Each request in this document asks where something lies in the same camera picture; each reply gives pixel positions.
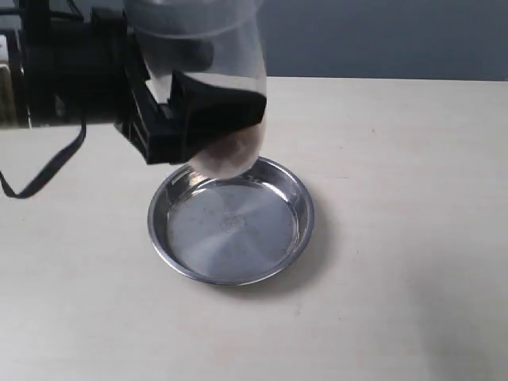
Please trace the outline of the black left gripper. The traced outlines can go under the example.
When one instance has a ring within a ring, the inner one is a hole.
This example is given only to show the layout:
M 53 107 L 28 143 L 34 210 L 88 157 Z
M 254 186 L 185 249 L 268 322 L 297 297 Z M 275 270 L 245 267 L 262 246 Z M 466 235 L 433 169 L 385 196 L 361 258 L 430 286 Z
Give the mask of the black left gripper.
M 207 71 L 211 40 L 130 32 L 125 15 L 105 7 L 88 19 L 48 7 L 19 11 L 20 127 L 112 123 L 147 164 L 190 159 L 186 127 L 146 82 Z

